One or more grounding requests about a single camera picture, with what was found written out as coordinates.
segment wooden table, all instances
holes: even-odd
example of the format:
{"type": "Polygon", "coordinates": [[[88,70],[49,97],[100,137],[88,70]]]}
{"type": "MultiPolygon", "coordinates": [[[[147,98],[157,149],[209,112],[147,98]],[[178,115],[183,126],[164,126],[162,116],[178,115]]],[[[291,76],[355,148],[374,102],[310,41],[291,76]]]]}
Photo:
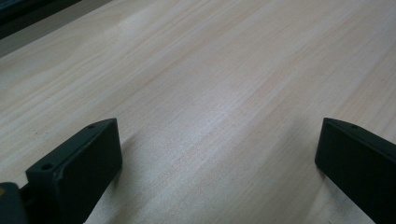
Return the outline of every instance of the wooden table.
{"type": "Polygon", "coordinates": [[[117,118],[87,223],[372,223],[314,164],[324,117],[396,142],[396,1],[114,0],[0,58],[0,181],[117,118]]]}

